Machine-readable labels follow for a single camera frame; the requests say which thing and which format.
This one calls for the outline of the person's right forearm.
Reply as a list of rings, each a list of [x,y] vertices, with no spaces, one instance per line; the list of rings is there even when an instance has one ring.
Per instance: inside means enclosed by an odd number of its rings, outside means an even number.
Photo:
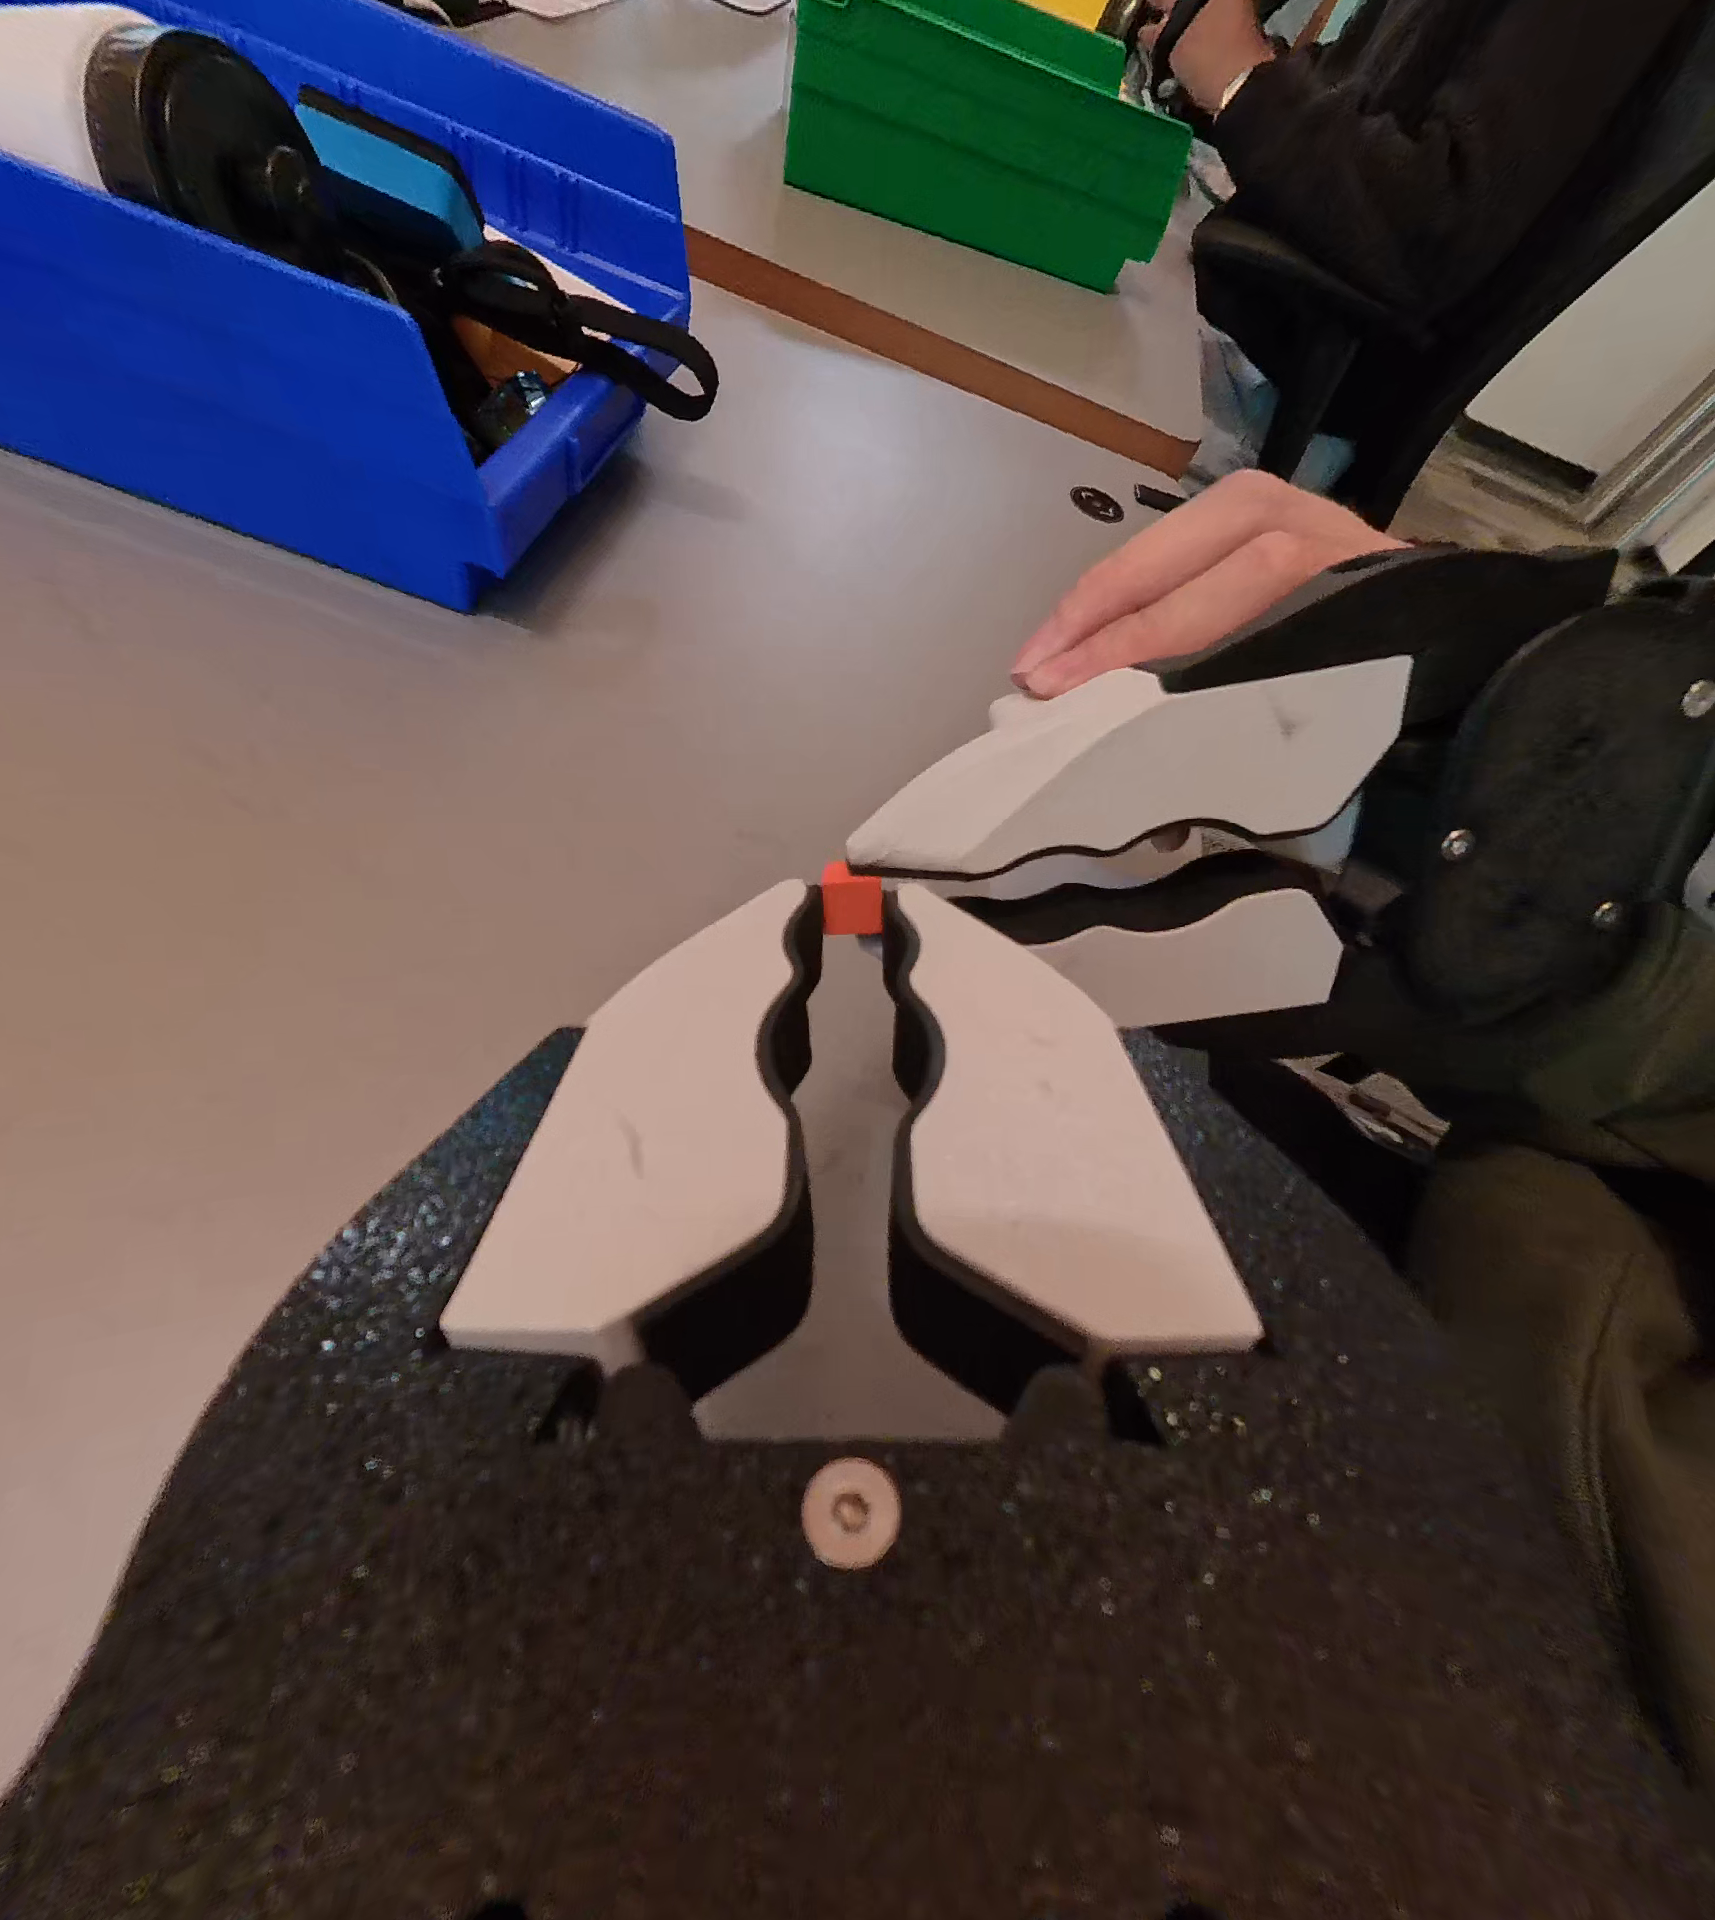
[[[1715,1188],[1715,933],[1653,908],[1583,1001],[1470,1028],[1416,1013],[1352,1045],[1450,1124],[1450,1151],[1529,1146]]]

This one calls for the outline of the person's right hand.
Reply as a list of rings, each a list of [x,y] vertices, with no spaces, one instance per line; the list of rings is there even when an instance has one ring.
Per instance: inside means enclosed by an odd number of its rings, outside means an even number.
[[[1318,574],[1400,549],[1322,494],[1232,471],[1096,562],[1018,651],[1014,686],[1044,702],[1110,669],[1202,651]]]

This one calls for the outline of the green storage bin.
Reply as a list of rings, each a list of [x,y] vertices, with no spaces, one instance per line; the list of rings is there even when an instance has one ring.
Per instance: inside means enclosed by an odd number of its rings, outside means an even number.
[[[1128,49],[1020,2],[800,2],[784,181],[1110,294],[1156,255],[1192,129]]]

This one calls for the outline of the white bottle black lid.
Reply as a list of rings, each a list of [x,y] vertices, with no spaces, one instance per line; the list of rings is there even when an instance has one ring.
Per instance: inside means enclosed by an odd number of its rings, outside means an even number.
[[[118,3],[0,5],[0,153],[324,274],[294,105],[224,39]]]

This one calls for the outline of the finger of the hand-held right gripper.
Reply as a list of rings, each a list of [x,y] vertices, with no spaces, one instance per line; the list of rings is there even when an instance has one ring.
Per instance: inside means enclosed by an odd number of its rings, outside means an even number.
[[[1292,862],[1194,862],[1138,885],[932,897],[932,1003],[1024,1030],[1192,1026],[1324,1003],[1346,940]]]
[[[1168,689],[1120,668],[1004,717],[928,766],[846,841],[880,876],[990,878],[1172,827],[1290,840],[1340,817],[1396,742],[1408,653]]]

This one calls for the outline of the black office chair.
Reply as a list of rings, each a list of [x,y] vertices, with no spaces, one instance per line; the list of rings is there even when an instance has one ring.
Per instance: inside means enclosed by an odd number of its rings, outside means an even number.
[[[1352,448],[1336,496],[1388,526],[1470,402],[1541,329],[1715,181],[1715,3],[1653,96],[1645,123],[1466,303],[1400,321],[1286,241],[1236,219],[1230,200],[1196,230],[1200,313],[1278,396],[1260,465],[1320,434]]]

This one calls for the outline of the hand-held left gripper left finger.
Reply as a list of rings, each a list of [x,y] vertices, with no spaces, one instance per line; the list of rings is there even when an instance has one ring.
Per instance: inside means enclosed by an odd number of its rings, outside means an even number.
[[[702,1399],[814,1292],[796,1090],[812,1067],[818,888],[770,885],[586,1023],[440,1315],[454,1350],[652,1363]]]

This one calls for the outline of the blue black case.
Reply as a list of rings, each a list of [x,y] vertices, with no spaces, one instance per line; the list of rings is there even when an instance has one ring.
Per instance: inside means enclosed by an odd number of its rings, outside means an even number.
[[[438,142],[306,83],[296,118],[316,155],[300,261],[396,306],[452,306],[444,268],[486,239],[480,197]]]

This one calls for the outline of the brown wooden piece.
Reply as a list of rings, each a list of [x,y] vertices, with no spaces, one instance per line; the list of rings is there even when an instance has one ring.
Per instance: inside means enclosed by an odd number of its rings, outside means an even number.
[[[550,393],[582,369],[582,363],[574,357],[532,348],[476,318],[458,313],[450,326],[464,354],[492,388],[530,373]]]

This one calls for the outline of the blue storage bin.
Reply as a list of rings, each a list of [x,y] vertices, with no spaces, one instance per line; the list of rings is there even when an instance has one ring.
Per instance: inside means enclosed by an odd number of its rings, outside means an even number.
[[[666,131],[390,3],[118,5],[438,142],[486,239],[394,303],[0,153],[0,445],[466,611],[644,410],[712,410]],[[456,315],[582,369],[492,388]]]

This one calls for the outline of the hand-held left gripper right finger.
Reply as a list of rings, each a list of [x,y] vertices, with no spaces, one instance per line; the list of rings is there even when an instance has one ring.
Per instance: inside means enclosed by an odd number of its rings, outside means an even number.
[[[1054,1367],[1258,1350],[1254,1297],[1110,1013],[922,883],[886,900],[884,974],[908,1346],[1002,1415]]]

